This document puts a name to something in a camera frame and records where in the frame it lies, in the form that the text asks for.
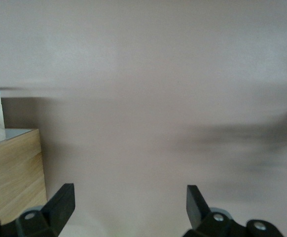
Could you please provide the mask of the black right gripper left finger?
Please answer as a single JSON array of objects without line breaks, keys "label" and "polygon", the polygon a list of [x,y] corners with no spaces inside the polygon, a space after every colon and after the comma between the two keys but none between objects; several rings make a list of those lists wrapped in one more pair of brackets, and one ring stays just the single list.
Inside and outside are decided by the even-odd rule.
[{"label": "black right gripper left finger", "polygon": [[7,224],[0,237],[58,237],[74,212],[74,184],[64,184],[44,205],[32,207]]}]

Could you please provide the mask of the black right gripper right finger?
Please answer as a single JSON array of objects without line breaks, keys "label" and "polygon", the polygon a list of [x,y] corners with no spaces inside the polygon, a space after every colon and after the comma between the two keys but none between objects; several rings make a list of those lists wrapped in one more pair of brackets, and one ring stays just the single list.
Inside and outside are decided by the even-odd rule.
[{"label": "black right gripper right finger", "polygon": [[210,208],[196,185],[188,185],[186,212],[191,223],[185,237],[282,237],[270,222],[258,219],[238,224],[226,210]]}]

